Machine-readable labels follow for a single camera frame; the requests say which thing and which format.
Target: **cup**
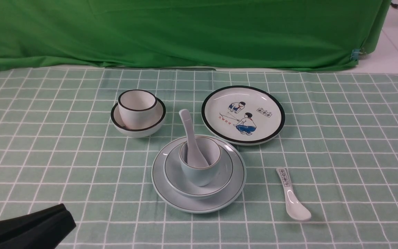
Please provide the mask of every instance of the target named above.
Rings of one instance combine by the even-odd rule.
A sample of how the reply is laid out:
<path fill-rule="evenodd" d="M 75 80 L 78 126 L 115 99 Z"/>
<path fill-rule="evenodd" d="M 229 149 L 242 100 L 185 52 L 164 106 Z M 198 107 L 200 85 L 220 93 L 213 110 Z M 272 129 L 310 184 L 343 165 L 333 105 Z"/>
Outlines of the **cup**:
<path fill-rule="evenodd" d="M 196 137 L 199 151 L 208 162 L 208 167 L 196 168 L 188 164 L 188 144 L 183 143 L 179 150 L 180 165 L 183 173 L 196 186 L 209 184 L 219 171 L 223 148 L 207 137 Z"/>
<path fill-rule="evenodd" d="M 158 101 L 151 92 L 128 90 L 119 95 L 117 102 L 121 119 L 128 129 L 148 128 L 160 118 L 156 109 Z"/>

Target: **ceramic spoon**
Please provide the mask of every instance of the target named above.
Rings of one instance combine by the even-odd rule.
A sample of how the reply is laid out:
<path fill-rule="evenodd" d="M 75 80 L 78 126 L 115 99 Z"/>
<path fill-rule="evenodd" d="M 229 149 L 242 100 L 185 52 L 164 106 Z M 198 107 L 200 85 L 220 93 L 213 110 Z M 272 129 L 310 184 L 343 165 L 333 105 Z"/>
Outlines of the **ceramic spoon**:
<path fill-rule="evenodd" d="M 179 111 L 179 116 L 182 120 L 183 127 L 187 135 L 187 163 L 195 168 L 208 167 L 209 164 L 200 152 L 196 143 L 195 130 L 193 127 L 193 121 L 191 120 L 190 112 L 187 109 L 182 109 Z"/>
<path fill-rule="evenodd" d="M 285 193 L 285 205 L 288 215 L 297 221 L 307 221 L 311 219 L 311 213 L 297 200 L 294 195 L 293 186 L 288 171 L 283 167 L 276 168 L 276 172 L 281 179 L 283 192 Z"/>

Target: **black fabric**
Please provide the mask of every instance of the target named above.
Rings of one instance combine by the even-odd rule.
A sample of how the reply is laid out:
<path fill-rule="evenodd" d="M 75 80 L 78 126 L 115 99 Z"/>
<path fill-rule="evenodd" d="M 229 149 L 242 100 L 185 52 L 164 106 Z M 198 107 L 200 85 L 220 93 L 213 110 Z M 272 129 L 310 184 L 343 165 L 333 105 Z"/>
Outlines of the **black fabric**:
<path fill-rule="evenodd" d="M 63 204 L 0 221 L 0 249 L 54 249 L 76 227 Z"/>

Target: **saucer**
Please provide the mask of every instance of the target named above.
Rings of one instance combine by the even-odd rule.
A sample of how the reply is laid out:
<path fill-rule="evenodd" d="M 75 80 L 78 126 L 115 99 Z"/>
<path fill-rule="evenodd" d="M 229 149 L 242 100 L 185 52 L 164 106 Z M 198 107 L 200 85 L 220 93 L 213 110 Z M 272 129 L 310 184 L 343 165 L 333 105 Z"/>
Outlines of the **saucer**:
<path fill-rule="evenodd" d="M 218 137 L 235 145 L 260 145 L 283 128 L 285 112 L 273 96 L 254 87 L 220 88 L 202 104 L 202 120 Z"/>
<path fill-rule="evenodd" d="M 166 109 L 165 109 L 164 103 L 160 99 L 156 98 L 156 100 L 158 101 L 156 104 L 157 113 L 160 113 L 160 115 L 158 115 L 155 118 L 154 124 L 152 126 L 150 126 L 148 128 L 144 128 L 144 129 L 139 129 L 139 130 L 128 129 L 125 126 L 125 124 L 121 118 L 118 103 L 116 103 L 113 106 L 112 111 L 110 112 L 110 118 L 112 119 L 112 122 L 115 125 L 115 128 L 120 133 L 122 133 L 128 137 L 136 137 L 136 138 L 148 137 L 151 134 L 157 132 L 164 124 L 165 116 L 166 116 Z"/>
<path fill-rule="evenodd" d="M 230 205 L 231 202 L 233 202 L 242 192 L 247 175 L 242 156 L 240 156 L 239 152 L 237 152 L 232 145 L 215 137 L 201 137 L 208 137 L 224 148 L 233 163 L 233 173 L 231 179 L 228 185 L 222 191 L 219 191 L 218 193 L 213 194 L 205 199 L 193 199 L 191 197 L 181 195 L 175 191 L 165 179 L 164 162 L 167 159 L 170 151 L 172 151 L 172 149 L 176 146 L 185 142 L 187 140 L 186 137 L 179 138 L 166 145 L 156 156 L 151 172 L 153 187 L 159 197 L 161 197 L 161 199 L 163 199 L 173 208 L 193 214 L 211 213 Z"/>
<path fill-rule="evenodd" d="M 182 171 L 179 159 L 181 145 L 177 145 L 166 157 L 164 164 L 164 176 L 167 182 L 178 193 L 192 198 L 206 198 L 223 190 L 231 179 L 233 165 L 231 157 L 226 150 L 221 155 L 223 163 L 219 164 L 218 173 L 213 180 L 205 186 L 196 186 L 188 180 Z"/>

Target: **green checkered tablecloth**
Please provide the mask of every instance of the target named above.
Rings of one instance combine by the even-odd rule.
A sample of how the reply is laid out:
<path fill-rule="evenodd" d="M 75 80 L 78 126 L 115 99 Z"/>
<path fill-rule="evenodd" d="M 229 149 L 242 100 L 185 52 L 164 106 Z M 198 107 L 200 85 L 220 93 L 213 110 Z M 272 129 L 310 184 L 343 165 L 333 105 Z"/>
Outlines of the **green checkered tablecloth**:
<path fill-rule="evenodd" d="M 191 215 L 151 183 L 158 151 L 184 136 L 213 90 L 250 85 L 286 113 L 278 137 L 237 147 L 247 184 L 230 206 Z M 123 137 L 117 95 L 145 89 L 167 106 L 151 137 Z M 313 218 L 285 211 L 275 167 L 287 167 Z M 177 70 L 0 72 L 0 220 L 64 203 L 77 227 L 59 249 L 398 249 L 398 75 Z"/>

